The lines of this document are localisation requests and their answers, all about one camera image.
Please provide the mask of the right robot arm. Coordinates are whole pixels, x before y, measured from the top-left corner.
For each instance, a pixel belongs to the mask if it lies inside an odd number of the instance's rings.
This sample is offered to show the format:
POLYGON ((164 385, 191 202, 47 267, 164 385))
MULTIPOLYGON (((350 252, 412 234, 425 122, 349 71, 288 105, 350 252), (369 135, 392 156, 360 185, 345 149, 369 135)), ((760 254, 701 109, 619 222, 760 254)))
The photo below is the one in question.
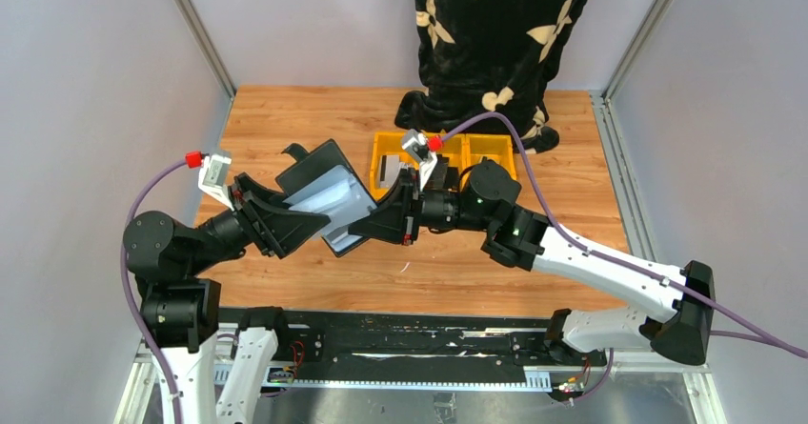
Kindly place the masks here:
POLYGON ((709 266, 695 260, 669 266, 606 248, 519 206, 520 191, 492 160, 474 165, 459 191, 423 190, 418 172, 403 169, 349 232, 401 245, 415 242, 423 228, 484 232, 481 250, 502 266, 567 277, 625 302, 607 311, 555 311, 544 336, 547 352, 648 350, 679 364, 705 363, 714 315, 703 301, 715 290, 709 266))

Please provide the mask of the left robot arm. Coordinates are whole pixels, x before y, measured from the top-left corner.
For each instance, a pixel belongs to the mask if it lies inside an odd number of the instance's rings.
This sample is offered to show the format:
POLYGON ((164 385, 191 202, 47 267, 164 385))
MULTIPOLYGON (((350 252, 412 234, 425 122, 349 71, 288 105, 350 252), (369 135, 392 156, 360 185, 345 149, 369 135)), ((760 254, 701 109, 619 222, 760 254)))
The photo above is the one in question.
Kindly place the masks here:
POLYGON ((214 386, 220 283, 200 274, 240 259, 249 245, 282 258, 327 226, 325 214, 290 210, 284 195, 247 175, 229 189, 231 209, 196 228, 159 211, 131 212, 122 241, 122 276, 135 278, 142 301, 136 324, 159 369, 167 423, 250 423, 270 361, 293 345, 284 311, 248 308, 238 322, 224 387, 214 386))

